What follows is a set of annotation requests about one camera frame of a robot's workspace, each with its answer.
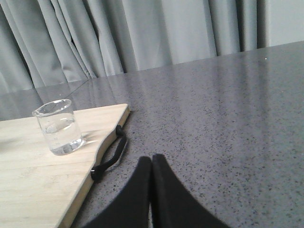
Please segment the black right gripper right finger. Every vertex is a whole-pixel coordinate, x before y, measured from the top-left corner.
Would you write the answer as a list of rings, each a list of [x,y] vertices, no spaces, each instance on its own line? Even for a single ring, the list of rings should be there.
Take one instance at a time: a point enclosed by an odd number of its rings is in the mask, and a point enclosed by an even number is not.
[[[152,157],[152,222],[155,228],[227,228],[186,190],[163,154]]]

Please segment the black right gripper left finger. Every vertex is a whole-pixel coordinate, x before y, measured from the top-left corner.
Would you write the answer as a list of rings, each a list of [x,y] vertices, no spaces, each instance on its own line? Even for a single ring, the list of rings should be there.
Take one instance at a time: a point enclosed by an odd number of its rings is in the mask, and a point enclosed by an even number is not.
[[[152,161],[140,157],[127,184],[86,228],[147,228]]]

